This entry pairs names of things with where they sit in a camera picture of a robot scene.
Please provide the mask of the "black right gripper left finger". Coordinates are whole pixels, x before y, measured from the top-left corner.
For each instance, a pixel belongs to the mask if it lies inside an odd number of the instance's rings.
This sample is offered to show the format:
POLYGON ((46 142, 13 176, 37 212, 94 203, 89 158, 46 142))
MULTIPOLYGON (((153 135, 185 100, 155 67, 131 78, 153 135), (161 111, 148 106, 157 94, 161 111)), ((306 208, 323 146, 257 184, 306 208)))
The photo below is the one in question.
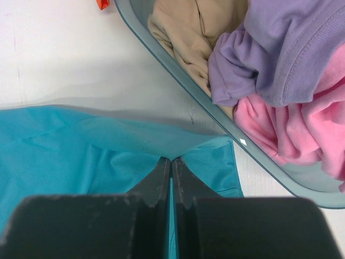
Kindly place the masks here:
POLYGON ((25 198, 1 237, 1 258, 168 258, 170 160, 124 194, 25 198))

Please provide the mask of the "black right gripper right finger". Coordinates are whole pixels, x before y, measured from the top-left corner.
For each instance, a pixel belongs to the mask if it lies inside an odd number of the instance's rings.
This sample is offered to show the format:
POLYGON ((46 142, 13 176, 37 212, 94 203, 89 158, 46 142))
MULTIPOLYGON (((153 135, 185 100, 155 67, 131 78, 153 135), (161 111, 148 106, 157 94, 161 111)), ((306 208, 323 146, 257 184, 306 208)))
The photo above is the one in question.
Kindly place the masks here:
POLYGON ((177 258, 340 258, 320 209, 295 197, 223 197, 171 164, 177 258))

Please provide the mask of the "teal t shirt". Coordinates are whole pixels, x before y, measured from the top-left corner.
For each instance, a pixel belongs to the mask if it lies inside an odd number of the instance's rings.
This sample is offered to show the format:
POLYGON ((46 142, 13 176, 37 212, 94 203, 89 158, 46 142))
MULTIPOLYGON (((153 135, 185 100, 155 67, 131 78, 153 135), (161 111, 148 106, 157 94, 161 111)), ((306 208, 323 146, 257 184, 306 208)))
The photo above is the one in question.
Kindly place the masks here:
MULTIPOLYGON (((124 194, 160 158, 182 159, 223 197, 242 197, 232 140, 59 107, 1 112, 1 237, 27 197, 124 194)), ((169 256, 177 258, 170 164, 169 256)))

